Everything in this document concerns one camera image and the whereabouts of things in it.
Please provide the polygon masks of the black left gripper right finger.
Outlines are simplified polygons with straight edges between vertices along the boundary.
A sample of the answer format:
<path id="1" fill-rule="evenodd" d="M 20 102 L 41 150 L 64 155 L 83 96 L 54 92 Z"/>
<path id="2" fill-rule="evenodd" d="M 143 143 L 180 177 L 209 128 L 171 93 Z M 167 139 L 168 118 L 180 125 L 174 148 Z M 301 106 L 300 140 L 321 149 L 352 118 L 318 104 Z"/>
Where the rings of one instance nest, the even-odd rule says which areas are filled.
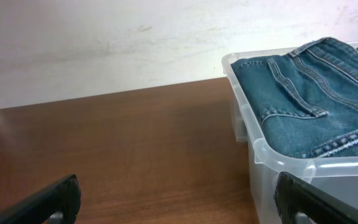
<path id="1" fill-rule="evenodd" d="M 279 173 L 274 201 L 284 224 L 358 224 L 358 209 L 288 172 Z"/>

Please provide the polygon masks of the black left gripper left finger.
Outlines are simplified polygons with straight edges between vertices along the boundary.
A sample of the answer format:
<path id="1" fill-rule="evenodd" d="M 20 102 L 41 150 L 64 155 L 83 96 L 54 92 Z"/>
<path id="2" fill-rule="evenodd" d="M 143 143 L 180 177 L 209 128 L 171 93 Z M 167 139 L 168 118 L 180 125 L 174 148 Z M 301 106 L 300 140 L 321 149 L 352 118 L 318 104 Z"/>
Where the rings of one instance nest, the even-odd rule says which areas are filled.
<path id="1" fill-rule="evenodd" d="M 81 207 L 81 190 L 70 174 L 0 212 L 0 224 L 74 224 Z"/>

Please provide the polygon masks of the dark blue jeans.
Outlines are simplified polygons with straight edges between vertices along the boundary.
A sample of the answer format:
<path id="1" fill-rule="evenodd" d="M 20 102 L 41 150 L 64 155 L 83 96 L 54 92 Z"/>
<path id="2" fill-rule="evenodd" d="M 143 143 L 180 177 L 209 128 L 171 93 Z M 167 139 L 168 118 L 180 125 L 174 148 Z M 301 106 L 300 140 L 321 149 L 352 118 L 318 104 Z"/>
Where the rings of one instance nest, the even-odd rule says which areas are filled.
<path id="1" fill-rule="evenodd" d="M 231 67 L 272 149 L 300 159 L 358 156 L 358 48 L 325 37 Z"/>

